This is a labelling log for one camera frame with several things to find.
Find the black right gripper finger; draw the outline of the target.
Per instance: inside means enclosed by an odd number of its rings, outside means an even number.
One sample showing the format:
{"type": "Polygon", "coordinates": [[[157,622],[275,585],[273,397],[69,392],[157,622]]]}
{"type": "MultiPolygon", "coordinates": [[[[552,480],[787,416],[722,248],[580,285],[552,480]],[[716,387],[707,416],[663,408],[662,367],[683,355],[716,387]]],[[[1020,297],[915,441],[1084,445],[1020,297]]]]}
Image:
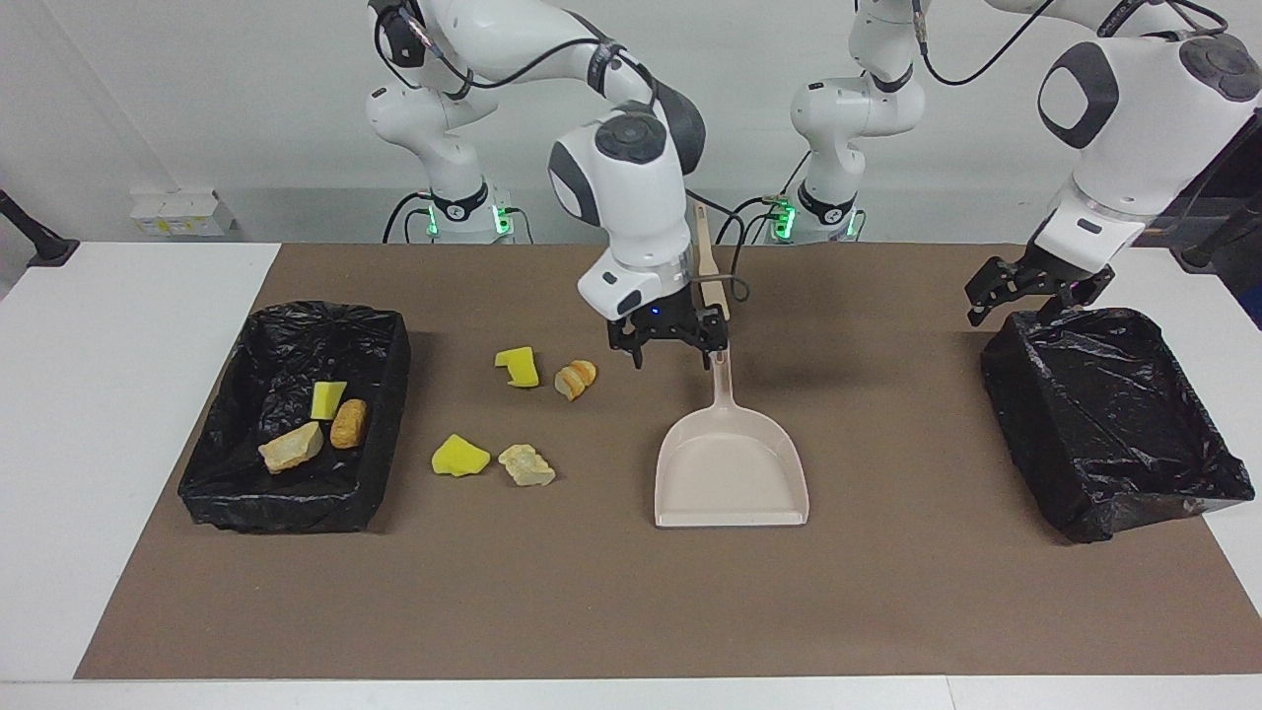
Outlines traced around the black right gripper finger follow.
{"type": "Polygon", "coordinates": [[[635,370],[644,370],[644,343],[647,338],[631,319],[610,320],[607,340],[612,351],[631,356],[635,370]]]}
{"type": "Polygon", "coordinates": [[[729,315],[724,306],[703,306],[694,315],[692,346],[700,352],[703,368],[711,370],[714,352],[729,349],[729,315]]]}

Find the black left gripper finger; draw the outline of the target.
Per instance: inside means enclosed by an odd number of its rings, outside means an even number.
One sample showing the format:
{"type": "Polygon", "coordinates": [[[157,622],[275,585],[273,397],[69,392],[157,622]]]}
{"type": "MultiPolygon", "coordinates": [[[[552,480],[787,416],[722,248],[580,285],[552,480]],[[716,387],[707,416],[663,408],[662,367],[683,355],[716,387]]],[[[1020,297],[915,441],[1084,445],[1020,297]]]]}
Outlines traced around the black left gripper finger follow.
{"type": "Polygon", "coordinates": [[[1066,318],[1071,311],[1080,311],[1090,306],[1114,277],[1114,269],[1100,269],[1100,271],[1095,271],[1089,277],[1060,279],[1059,318],[1066,318]]]}
{"type": "Polygon", "coordinates": [[[979,327],[996,306],[1013,301],[1018,291],[1015,286],[1017,276],[1018,266],[1000,256],[991,256],[979,266],[964,286],[969,301],[965,319],[972,327],[979,327]]]}

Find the striped toy croissant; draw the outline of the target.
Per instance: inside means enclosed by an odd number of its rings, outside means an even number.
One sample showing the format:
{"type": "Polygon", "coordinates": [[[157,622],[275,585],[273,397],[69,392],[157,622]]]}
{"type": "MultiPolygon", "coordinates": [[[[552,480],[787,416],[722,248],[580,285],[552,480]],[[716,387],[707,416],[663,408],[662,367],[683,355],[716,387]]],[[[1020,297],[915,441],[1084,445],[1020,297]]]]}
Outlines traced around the striped toy croissant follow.
{"type": "Polygon", "coordinates": [[[553,386],[564,399],[573,401],[594,383],[596,364],[588,359],[573,359],[554,376],[553,386]]]}

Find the beige hand brush black bristles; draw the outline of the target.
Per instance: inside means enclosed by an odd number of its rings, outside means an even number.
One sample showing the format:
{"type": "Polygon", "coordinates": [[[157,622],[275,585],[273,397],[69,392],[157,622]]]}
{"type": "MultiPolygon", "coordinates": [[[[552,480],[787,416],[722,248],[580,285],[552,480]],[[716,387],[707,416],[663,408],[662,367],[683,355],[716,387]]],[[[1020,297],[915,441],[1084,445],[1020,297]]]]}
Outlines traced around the beige hand brush black bristles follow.
{"type": "Polygon", "coordinates": [[[693,237],[697,247],[695,282],[699,284],[702,301],[705,306],[721,310],[723,320],[729,320],[729,298],[727,298],[723,286],[721,269],[718,269],[713,256],[707,207],[693,201],[692,214],[693,237]]]}

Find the yellow notched sponge piece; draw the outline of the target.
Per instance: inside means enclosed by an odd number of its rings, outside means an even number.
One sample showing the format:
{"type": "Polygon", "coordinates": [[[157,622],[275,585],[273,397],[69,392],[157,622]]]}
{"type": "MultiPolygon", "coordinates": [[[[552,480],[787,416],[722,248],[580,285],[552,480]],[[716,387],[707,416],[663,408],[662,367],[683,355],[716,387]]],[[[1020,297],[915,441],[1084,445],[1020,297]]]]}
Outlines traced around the yellow notched sponge piece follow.
{"type": "Polygon", "coordinates": [[[540,377],[530,346],[496,352],[493,364],[496,368],[506,370],[510,387],[519,390],[539,387],[540,377]]]}

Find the beige plastic dustpan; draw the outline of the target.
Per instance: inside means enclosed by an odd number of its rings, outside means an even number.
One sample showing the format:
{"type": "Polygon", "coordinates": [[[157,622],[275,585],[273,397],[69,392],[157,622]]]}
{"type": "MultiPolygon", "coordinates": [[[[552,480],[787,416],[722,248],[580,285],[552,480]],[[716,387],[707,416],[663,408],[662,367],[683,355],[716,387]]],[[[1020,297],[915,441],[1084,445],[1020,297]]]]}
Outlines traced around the beige plastic dustpan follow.
{"type": "Polygon", "coordinates": [[[658,454],[658,528],[806,525],[806,472],[789,433],[740,407],[729,351],[712,352],[713,401],[668,428],[658,454]]]}

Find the brown peanut-shaped bread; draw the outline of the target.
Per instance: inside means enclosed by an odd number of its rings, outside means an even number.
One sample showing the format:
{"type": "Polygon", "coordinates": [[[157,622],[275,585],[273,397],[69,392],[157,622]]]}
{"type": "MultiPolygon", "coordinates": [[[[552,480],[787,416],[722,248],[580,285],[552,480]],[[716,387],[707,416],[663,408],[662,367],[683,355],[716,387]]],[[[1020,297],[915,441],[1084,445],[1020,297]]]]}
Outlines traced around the brown peanut-shaped bread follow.
{"type": "Polygon", "coordinates": [[[329,422],[329,445],[334,450],[361,448],[367,436],[370,407],[363,399],[342,401],[329,422]]]}

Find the beige stone-like chunk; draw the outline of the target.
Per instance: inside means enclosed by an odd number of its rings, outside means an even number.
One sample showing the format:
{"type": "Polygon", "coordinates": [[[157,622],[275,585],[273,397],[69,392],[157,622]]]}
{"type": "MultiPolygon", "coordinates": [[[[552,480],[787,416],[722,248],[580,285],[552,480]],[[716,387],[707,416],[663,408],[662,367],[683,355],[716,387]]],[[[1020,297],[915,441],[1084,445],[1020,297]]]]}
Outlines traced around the beige stone-like chunk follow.
{"type": "Polygon", "coordinates": [[[284,433],[283,436],[273,441],[266,441],[262,446],[257,446],[257,453],[261,454],[266,470],[280,473],[314,459],[316,454],[321,453],[323,444],[324,436],[321,431],[321,424],[310,421],[302,424],[302,428],[297,428],[297,430],[284,433]]]}

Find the black bag lined bin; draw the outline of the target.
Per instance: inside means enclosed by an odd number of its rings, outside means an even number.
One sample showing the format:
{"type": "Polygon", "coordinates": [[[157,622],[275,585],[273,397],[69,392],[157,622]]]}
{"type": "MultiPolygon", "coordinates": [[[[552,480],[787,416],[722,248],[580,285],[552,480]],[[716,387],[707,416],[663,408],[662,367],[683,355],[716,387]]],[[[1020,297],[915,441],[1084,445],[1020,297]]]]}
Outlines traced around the black bag lined bin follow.
{"type": "Polygon", "coordinates": [[[196,523],[240,533],[353,533],[387,491],[408,395],[411,347],[401,314],[328,301],[252,311],[177,486],[196,523]],[[321,446],[293,470],[266,470],[260,448],[310,422],[318,382],[367,404],[362,445],[321,446]]]}
{"type": "Polygon", "coordinates": [[[1142,311],[1013,311],[981,352],[1013,465],[1073,544],[1252,502],[1162,329],[1142,311]]]}

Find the black stand pole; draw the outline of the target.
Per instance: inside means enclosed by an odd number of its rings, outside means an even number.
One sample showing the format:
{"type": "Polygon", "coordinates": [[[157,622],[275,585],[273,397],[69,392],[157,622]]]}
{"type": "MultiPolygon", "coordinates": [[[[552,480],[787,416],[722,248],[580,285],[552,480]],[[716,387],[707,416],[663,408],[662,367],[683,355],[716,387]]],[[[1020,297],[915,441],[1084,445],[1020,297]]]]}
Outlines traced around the black stand pole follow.
{"type": "Polygon", "coordinates": [[[58,269],[81,245],[80,240],[63,238],[48,226],[40,224],[40,219],[27,214],[27,211],[3,188],[0,188],[0,214],[35,247],[35,256],[28,261],[29,269],[58,269]]]}
{"type": "Polygon", "coordinates": [[[1219,250],[1239,242],[1257,230],[1262,230],[1262,190],[1222,221],[1222,224],[1200,242],[1190,247],[1172,248],[1172,256],[1188,272],[1212,272],[1213,257],[1219,250]]]}

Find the pale crumpled beige chunk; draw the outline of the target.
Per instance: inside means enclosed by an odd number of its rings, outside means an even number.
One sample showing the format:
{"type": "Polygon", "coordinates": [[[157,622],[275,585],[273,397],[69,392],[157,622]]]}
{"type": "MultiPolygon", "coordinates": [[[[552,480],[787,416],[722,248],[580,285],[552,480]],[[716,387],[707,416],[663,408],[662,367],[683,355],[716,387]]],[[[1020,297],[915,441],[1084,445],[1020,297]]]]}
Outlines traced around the pale crumpled beige chunk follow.
{"type": "Polygon", "coordinates": [[[555,480],[557,470],[541,457],[536,448],[529,444],[514,444],[498,454],[501,464],[517,488],[549,486],[555,480]]]}

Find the dark background cabinet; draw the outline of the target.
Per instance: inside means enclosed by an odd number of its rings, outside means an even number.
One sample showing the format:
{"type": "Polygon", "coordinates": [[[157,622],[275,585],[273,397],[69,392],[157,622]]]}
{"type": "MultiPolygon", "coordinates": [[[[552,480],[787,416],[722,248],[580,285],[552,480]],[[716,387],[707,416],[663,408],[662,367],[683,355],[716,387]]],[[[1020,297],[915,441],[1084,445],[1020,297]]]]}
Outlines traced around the dark background cabinet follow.
{"type": "MultiPolygon", "coordinates": [[[[1222,153],[1172,201],[1135,242],[1141,248],[1190,247],[1262,190],[1262,107],[1222,153]]],[[[1212,275],[1225,284],[1258,329],[1262,329],[1262,230],[1222,248],[1213,257],[1212,275]]]]}

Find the yellow rounded sponge piece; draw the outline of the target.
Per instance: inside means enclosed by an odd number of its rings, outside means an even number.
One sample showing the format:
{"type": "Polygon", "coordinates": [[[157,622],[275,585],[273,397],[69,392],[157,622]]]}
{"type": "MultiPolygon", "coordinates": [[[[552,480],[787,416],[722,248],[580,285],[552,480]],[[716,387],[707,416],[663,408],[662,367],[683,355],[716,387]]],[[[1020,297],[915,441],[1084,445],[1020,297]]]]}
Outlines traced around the yellow rounded sponge piece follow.
{"type": "Polygon", "coordinates": [[[464,477],[485,470],[490,462],[488,451],[452,433],[432,454],[430,467],[437,475],[464,477]]]}

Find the brown paper table mat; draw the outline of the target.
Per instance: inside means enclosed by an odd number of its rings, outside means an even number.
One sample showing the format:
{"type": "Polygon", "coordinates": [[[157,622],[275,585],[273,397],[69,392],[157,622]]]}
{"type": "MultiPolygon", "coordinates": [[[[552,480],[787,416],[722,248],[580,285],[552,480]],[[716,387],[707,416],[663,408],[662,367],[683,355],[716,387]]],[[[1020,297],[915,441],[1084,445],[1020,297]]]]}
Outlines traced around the brown paper table mat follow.
{"type": "Polygon", "coordinates": [[[574,282],[596,248],[284,246],[257,305],[400,311],[413,364],[361,533],[196,525],[170,482],[80,678],[1262,673],[1262,617],[1205,520],[1068,544],[1015,470],[963,284],[997,248],[752,248],[740,404],[801,453],[798,528],[659,530],[654,468],[705,407],[689,347],[612,352],[574,282]],[[530,346],[539,387],[496,352],[530,346]],[[568,401],[573,359],[596,380],[568,401]],[[491,454],[437,475],[452,433],[491,454]],[[501,451],[557,470],[517,488],[501,451]]]}

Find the white wall socket box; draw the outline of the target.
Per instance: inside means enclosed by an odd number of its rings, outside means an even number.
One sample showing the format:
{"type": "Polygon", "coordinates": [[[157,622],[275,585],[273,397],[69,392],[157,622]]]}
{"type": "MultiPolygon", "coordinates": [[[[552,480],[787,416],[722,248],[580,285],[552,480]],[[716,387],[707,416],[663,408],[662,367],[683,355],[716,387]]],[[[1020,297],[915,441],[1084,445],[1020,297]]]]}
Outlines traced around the white wall socket box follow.
{"type": "Polygon", "coordinates": [[[145,237],[223,238],[239,226],[217,190],[133,193],[133,224],[145,237]]]}

